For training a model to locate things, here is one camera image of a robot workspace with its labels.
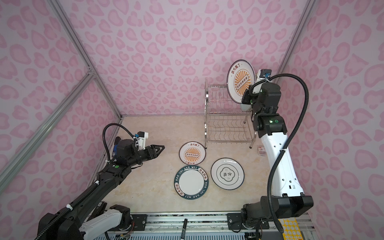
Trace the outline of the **large orange sunburst plate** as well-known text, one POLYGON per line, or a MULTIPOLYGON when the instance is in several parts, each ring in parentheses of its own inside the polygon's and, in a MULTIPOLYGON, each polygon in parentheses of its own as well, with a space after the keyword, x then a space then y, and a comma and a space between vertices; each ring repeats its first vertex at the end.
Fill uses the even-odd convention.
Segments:
POLYGON ((227 75, 229 96, 235 103, 241 104, 245 91, 255 82, 255 71, 252 65, 246 60, 235 61, 227 75))

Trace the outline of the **black marker pen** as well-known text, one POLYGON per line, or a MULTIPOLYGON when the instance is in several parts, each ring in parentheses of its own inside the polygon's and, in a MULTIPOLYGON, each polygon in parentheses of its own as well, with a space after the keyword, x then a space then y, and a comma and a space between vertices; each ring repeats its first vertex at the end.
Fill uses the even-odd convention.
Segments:
POLYGON ((186 237, 187 224, 188 224, 188 219, 184 219, 182 233, 181 233, 181 240, 184 240, 186 237))

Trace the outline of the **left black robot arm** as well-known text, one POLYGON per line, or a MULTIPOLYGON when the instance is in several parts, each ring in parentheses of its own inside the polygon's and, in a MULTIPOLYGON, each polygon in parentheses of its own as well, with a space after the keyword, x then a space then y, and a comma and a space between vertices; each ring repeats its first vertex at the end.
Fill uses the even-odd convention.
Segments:
POLYGON ((39 221, 38 240, 93 240, 110 229, 127 229, 132 224, 127 207, 115 207, 86 221, 89 214, 113 189, 120 185, 143 162, 157 158, 165 149, 150 145, 140 149, 136 140, 115 143, 114 156, 97 176, 96 181, 56 214, 45 214, 39 221))

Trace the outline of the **dark green rimmed plate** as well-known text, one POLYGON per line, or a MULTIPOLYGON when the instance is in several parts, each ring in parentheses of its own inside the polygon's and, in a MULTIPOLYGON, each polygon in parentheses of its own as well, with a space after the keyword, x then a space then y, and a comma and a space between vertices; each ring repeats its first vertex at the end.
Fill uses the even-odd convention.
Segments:
POLYGON ((174 188, 177 194, 185 200, 201 198, 208 191, 208 187, 208 174, 199 166, 184 166, 174 177, 174 188))

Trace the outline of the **chrome two-tier dish rack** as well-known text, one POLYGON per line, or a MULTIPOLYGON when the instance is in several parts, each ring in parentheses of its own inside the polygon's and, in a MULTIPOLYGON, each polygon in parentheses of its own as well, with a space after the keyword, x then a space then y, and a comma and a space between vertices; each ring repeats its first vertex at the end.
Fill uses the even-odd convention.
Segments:
POLYGON ((226 85, 205 83, 205 148, 214 144, 248 144, 252 149, 257 133, 251 112, 243 112, 240 104, 229 96, 226 85))

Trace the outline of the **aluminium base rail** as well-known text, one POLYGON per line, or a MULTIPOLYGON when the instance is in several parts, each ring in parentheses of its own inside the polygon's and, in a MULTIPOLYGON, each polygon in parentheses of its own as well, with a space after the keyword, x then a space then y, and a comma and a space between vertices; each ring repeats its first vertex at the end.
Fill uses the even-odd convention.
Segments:
POLYGON ((281 219, 284 233, 273 221, 261 220, 258 227, 242 223, 240 212, 168 212, 133 213, 134 226, 127 230, 111 229, 106 233, 86 222, 82 231, 90 230, 92 240, 317 240, 315 226, 308 214, 281 219))

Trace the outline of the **small pink white box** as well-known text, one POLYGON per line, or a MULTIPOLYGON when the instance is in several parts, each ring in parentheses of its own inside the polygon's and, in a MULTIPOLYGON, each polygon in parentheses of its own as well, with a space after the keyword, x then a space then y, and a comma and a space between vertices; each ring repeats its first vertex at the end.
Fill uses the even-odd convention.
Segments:
POLYGON ((263 146, 258 146, 257 149, 258 149, 258 154, 259 154, 260 156, 266 156, 266 155, 267 155, 265 147, 263 147, 263 146))

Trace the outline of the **small orange sunburst plate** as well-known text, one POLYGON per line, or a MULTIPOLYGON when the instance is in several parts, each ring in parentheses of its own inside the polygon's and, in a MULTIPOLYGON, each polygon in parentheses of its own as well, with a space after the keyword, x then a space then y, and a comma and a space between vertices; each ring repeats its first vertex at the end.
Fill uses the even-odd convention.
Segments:
POLYGON ((206 155, 206 148, 199 142, 187 142, 179 150, 179 158, 186 165, 199 165, 206 155))

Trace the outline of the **teal flower plate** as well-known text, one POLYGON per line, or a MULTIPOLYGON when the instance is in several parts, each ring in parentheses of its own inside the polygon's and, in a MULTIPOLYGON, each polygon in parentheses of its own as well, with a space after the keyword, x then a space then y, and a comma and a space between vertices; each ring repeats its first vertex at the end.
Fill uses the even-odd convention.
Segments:
POLYGON ((243 112, 251 112, 252 111, 252 106, 251 105, 246 105, 246 104, 240 104, 240 109, 243 112))

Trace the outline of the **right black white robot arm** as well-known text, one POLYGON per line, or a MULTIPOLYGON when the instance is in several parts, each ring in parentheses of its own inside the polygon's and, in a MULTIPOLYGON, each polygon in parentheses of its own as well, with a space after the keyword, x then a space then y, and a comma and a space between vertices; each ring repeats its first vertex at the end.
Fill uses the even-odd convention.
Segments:
POLYGON ((256 227, 262 221, 273 221, 280 233, 284 228, 280 219, 298 217, 314 205, 307 196, 294 170, 289 145, 296 135, 309 104, 309 90, 304 82, 304 105, 299 119, 289 134, 286 122, 278 114, 281 98, 279 85, 260 81, 249 87, 242 97, 242 104, 252 107, 253 126, 266 150, 271 167, 267 180, 267 194, 260 201, 245 204, 242 208, 243 224, 256 227))

